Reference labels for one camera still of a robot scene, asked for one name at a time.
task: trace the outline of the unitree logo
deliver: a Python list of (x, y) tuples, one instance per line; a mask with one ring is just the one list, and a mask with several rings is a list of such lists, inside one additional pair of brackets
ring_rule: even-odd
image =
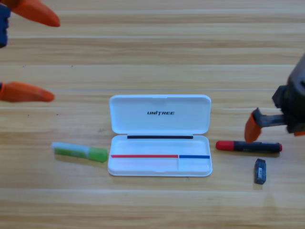
[(148, 111), (148, 115), (174, 115), (175, 111)]

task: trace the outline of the orange fingertip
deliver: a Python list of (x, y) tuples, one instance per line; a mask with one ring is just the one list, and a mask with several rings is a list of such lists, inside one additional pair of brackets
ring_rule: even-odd
[(30, 21), (35, 21), (52, 27), (60, 27), (59, 17), (40, 0), (19, 0), (12, 11)]
[(10, 10), (14, 9), (20, 4), (21, 0), (0, 0), (0, 3), (6, 5)]
[(305, 131), (295, 133), (295, 136), (302, 136), (302, 135), (305, 135)]
[(244, 139), (247, 143), (254, 142), (258, 139), (261, 134), (261, 127), (257, 125), (254, 120), (253, 113), (249, 117), (245, 129), (244, 129)]
[(0, 100), (7, 102), (51, 102), (55, 96), (51, 92), (22, 82), (1, 84)]

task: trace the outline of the red marker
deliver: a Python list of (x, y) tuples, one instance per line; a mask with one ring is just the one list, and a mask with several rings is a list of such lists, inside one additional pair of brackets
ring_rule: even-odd
[(269, 152), (279, 153), (282, 151), (282, 144), (275, 142), (238, 142), (238, 141), (218, 141), (216, 149), (229, 151), (247, 152)]

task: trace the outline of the wooden table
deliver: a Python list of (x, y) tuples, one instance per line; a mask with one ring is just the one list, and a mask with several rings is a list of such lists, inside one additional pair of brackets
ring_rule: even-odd
[[(221, 152), (242, 140), (252, 110), (271, 97), (304, 52), (303, 0), (45, 0), (48, 28), (15, 15), (0, 50), (1, 80), (32, 83), (52, 103), (0, 107), (0, 228), (301, 229), (304, 138), (285, 127), (259, 140), (279, 156)], [(53, 141), (110, 149), (115, 94), (206, 94), (212, 99), (209, 177), (113, 177), (107, 163), (54, 158)], [(254, 184), (257, 158), (267, 181)]]

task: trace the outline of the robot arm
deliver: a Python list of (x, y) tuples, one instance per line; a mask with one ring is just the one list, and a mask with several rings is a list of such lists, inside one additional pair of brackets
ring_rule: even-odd
[(305, 135), (305, 54), (288, 77), (286, 85), (279, 86), (272, 100), (283, 114), (263, 115), (259, 108), (248, 119), (244, 138), (255, 141), (263, 127), (286, 125), (287, 131), (295, 136)]
[[(39, 0), (0, 0), (0, 48), (7, 45), (6, 29), (9, 27), (10, 11), (48, 26), (60, 26), (58, 16)], [(6, 102), (50, 102), (54, 95), (34, 85), (11, 82), (0, 83), (0, 100)]]

